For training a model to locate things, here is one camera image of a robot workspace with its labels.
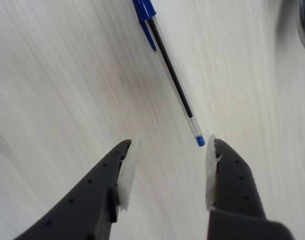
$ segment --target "white surface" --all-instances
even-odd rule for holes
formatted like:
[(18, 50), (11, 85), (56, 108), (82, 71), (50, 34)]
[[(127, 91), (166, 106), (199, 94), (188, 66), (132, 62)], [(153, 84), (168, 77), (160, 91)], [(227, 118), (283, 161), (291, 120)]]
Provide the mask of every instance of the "white surface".
[[(305, 50), (278, 0), (154, 0), (203, 133), (250, 165), (267, 217), (305, 240)], [(196, 146), (131, 0), (0, 0), (0, 240), (142, 134), (111, 240), (204, 240)]]

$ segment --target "pen clip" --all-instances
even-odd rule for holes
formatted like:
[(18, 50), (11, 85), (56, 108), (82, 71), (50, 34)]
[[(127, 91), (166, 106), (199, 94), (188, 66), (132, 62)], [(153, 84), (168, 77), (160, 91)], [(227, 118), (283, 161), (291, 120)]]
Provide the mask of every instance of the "pen clip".
[(133, 6), (136, 10), (139, 23), (141, 25), (141, 28), (146, 35), (146, 38), (148, 42), (150, 43), (150, 46), (154, 51), (157, 50), (154, 40), (148, 30), (148, 27), (145, 23), (146, 20), (151, 19), (153, 16), (156, 15), (156, 12), (154, 10), (154, 7), (150, 0), (132, 0)]

